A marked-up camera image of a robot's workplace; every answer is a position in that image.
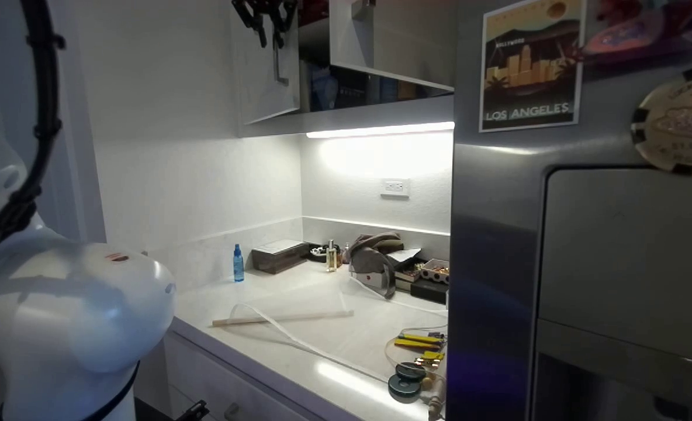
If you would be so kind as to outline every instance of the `kitchen counter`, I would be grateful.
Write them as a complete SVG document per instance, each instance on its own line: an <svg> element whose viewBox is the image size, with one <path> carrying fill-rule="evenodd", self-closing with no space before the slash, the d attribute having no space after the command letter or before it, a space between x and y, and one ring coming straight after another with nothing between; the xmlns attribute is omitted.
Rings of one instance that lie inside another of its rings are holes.
<svg viewBox="0 0 692 421"><path fill-rule="evenodd" d="M279 275L245 273L242 284L180 284L174 333L323 418L429 418L424 401L395 401L387 387L395 361L418 354L391 346L406 326L444 331L446 307L404 291L387 302L348 281L348 266L328 273L305 262Z"/></svg>

